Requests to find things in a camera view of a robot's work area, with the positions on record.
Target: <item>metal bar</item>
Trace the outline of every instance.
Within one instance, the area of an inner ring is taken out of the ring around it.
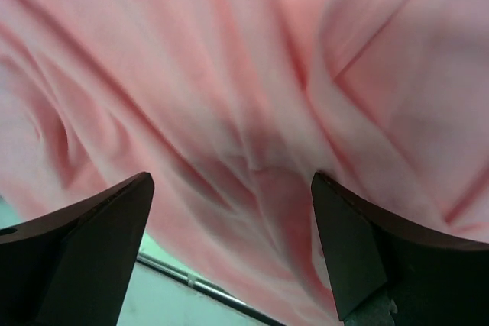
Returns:
[[[219,288],[215,284],[212,284],[211,282],[197,276],[190,275],[185,271],[177,269],[175,266],[171,266],[169,263],[155,259],[154,257],[148,256],[142,252],[138,254],[137,262],[141,265],[149,267],[150,269],[158,271],[160,274],[168,276],[171,279],[196,290],[197,292],[207,295],[217,302],[227,305],[228,307],[231,307],[234,310],[247,315],[248,317],[254,318],[255,320],[270,326],[283,326],[283,324],[280,322],[275,321],[263,313],[260,313],[256,309],[230,295],[224,289]]]

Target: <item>pink fabric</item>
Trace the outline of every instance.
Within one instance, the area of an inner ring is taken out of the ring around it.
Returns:
[[[487,4],[0,0],[0,192],[33,218],[149,171],[163,247],[333,325],[317,169],[489,241]]]

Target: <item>pink cloth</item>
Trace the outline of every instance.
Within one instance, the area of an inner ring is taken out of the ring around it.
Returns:
[[[33,218],[149,171],[163,247],[333,325],[317,169],[489,241],[487,4],[0,0],[0,192]]]

